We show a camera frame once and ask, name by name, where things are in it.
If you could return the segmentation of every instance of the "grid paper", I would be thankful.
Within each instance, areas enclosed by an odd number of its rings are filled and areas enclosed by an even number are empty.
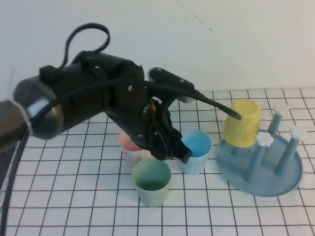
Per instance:
[[[227,106],[239,98],[253,99],[261,106],[263,129],[272,119],[273,104],[288,104],[279,134],[289,139],[295,124],[309,132],[298,147],[304,166],[299,186],[277,198],[235,189],[215,156],[226,114],[199,101],[175,101],[169,109],[174,127],[201,129],[212,139],[204,173],[184,175],[177,160],[167,161],[172,170],[167,199],[160,207],[146,207],[122,159],[120,128],[99,114],[52,140],[29,139],[13,188],[7,235],[314,236],[315,88],[204,94]]]

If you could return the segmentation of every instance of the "screw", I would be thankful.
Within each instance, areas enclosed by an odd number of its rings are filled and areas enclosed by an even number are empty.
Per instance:
[[[145,106],[144,108],[143,108],[143,113],[146,113],[148,111],[148,107],[147,106]]]

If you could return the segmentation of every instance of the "pink cup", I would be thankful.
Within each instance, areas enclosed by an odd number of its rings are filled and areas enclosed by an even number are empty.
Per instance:
[[[123,158],[126,160],[131,170],[139,161],[151,157],[149,151],[140,148],[131,140],[129,135],[123,131],[119,135],[119,144],[122,148]]]

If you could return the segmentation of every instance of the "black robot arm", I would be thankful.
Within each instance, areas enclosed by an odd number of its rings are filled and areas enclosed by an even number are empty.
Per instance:
[[[192,83],[161,68],[151,69],[148,75],[151,83],[166,84],[200,94]],[[32,119],[52,100],[76,89],[124,79],[131,82],[144,81],[142,67],[127,59],[103,53],[89,55],[83,52],[71,65],[62,69],[52,66],[41,68],[38,76],[21,81],[13,95],[15,101],[28,111]],[[181,133],[172,127],[168,110],[176,98],[184,102],[191,101],[190,98],[178,96],[176,93],[132,83],[101,87],[74,95],[52,108],[33,127],[33,135],[51,139],[90,117],[105,112],[138,146],[149,150],[154,157],[160,160],[176,157],[187,162],[192,153],[182,143]],[[2,147],[22,137],[24,129],[21,126],[25,126],[25,123],[22,122],[22,117],[18,120],[21,121],[17,123],[19,127],[12,130],[1,129]]]

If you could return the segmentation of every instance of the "white peg tip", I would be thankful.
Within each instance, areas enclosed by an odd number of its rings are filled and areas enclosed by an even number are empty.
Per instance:
[[[307,132],[304,128],[300,126],[294,126],[290,129],[291,132],[291,137],[296,139],[296,140],[303,140],[304,138],[307,137]]]
[[[260,131],[256,135],[255,140],[259,146],[269,147],[272,144],[272,142],[274,141],[274,138],[271,137],[271,135],[268,132],[261,132]]]
[[[273,110],[277,115],[283,116],[289,112],[289,106],[283,103],[275,103]]]

